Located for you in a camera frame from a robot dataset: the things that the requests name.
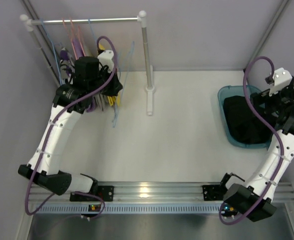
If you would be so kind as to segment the light blue wire hanger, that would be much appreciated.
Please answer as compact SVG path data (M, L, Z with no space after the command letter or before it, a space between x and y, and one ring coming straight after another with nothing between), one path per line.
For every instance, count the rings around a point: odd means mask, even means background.
M123 89L120 91L119 95L116 98L116 106L114 107L114 119L112 121L113 128L116 128L117 121L119 118L119 113L122 106L122 99L124 96L127 79L129 77L129 71L131 70L131 66L132 66L132 58L133 58L134 50L135 50L135 41L131 43L129 52L124 58L122 65L118 68L120 71L119 80L123 85Z

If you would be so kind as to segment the black trousers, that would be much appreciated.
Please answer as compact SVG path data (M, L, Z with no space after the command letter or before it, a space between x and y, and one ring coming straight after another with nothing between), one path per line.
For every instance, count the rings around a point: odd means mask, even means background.
M231 137L241 144L265 144L272 132L253 114L243 96L224 100L223 110Z

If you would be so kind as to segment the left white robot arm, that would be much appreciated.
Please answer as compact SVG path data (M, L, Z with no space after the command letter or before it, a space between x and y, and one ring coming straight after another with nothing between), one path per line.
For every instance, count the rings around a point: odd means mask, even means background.
M50 118L34 155L27 164L20 165L18 174L36 185L56 194L71 192L70 200L88 199L98 192L98 181L85 174L71 174L60 170L62 153L80 117L93 104L96 94L114 96L121 87L117 79L114 52L107 50L94 56L83 56L74 63L70 81L55 93Z

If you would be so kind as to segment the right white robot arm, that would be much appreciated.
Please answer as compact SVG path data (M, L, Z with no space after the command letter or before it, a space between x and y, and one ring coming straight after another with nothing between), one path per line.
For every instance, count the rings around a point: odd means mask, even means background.
M251 177L226 186L233 173L226 173L218 185L203 186L204 200L222 198L220 221L228 226L248 218L257 222L271 217L277 210L273 198L278 183L294 158L294 83L279 90L270 88L251 95L252 106L265 106L277 115L277 128L272 131L267 157Z

